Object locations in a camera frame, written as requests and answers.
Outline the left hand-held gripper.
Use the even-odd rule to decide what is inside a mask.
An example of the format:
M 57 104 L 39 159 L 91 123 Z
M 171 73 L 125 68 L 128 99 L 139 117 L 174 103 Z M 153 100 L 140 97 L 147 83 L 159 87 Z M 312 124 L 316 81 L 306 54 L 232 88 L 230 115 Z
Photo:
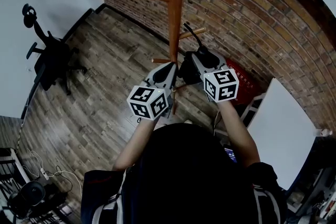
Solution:
M 156 120 L 168 118 L 173 106 L 171 97 L 177 76 L 174 62 L 164 63 L 149 72 L 138 86 L 131 90 L 127 103 L 134 116 Z

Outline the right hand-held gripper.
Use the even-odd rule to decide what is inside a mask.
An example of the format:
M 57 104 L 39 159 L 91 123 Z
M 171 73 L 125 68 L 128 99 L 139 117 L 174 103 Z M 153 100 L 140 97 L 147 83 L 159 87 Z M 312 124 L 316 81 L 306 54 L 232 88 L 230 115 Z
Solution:
M 222 55 L 201 47 L 192 52 L 192 61 L 211 101 L 219 103 L 237 97 L 238 76 L 233 68 L 228 67 Z

